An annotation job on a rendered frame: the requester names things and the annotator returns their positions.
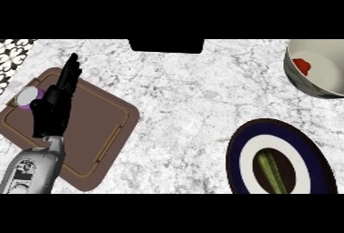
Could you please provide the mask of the purple rimmed can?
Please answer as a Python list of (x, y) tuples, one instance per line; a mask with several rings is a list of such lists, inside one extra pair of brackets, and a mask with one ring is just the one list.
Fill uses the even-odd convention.
[(46, 91), (36, 86), (28, 86), (23, 89), (20, 94), (15, 96), (15, 103), (24, 110), (30, 110), (30, 104), (36, 99), (42, 99)]

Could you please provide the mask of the black and white patterned tile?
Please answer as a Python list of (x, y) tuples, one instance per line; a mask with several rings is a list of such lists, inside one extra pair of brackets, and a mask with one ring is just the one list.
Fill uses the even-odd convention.
[(36, 39), (0, 39), (0, 95), (5, 93), (9, 79), (28, 56)]

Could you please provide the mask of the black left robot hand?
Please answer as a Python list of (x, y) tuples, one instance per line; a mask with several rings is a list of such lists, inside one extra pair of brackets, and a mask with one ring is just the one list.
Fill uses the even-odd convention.
[(79, 56), (73, 53), (65, 63), (57, 84), (51, 85), (43, 98), (36, 99), (30, 104), (34, 116), (33, 137), (45, 138), (48, 136), (62, 136), (65, 134), (71, 100), (82, 73)]

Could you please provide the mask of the brown cutting board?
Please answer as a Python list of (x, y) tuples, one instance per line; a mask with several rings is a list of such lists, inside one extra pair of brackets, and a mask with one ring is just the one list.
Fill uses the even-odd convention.
[[(26, 87), (36, 86), (48, 91), (58, 82), (61, 72), (61, 68), (49, 68)], [(33, 112), (18, 107), (15, 96), (0, 111), (0, 135), (23, 152), (33, 147), (49, 147), (51, 143), (33, 137)], [(58, 176), (79, 190), (91, 191), (101, 184), (139, 117), (139, 110), (127, 101), (88, 81), (79, 81), (71, 100), (68, 129), (62, 135), (67, 156)]]

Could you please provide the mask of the red bell pepper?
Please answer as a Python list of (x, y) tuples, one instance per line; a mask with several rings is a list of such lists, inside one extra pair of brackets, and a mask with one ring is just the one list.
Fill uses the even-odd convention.
[(293, 62), (303, 75), (308, 76), (309, 70), (312, 68), (310, 63), (303, 58), (294, 58)]

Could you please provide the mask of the green bell pepper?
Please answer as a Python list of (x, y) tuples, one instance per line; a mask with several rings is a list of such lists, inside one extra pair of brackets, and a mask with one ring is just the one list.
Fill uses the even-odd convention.
[(287, 194), (288, 190), (282, 181), (274, 154), (262, 150), (257, 154), (257, 164), (262, 171), (263, 187), (275, 194)]

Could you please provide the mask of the white and blue bowl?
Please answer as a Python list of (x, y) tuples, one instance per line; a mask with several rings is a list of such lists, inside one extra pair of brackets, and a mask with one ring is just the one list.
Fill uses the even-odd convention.
[[(308, 76), (293, 60), (312, 65)], [(287, 46), (284, 71), (296, 86), (310, 96), (344, 98), (344, 39), (293, 39)]]

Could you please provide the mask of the blue and white plate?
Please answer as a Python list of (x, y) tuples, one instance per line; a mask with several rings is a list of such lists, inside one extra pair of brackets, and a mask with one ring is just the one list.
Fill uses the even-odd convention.
[(263, 187), (257, 154), (275, 157), (287, 194), (336, 194), (337, 181), (325, 156), (306, 134), (288, 123), (260, 118), (237, 129), (226, 155), (234, 194), (275, 194)]

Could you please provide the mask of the black appliance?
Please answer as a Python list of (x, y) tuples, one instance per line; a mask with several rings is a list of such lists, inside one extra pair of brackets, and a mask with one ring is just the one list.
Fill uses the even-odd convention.
[(130, 47), (135, 51), (200, 54), (203, 52), (203, 39), (130, 39)]

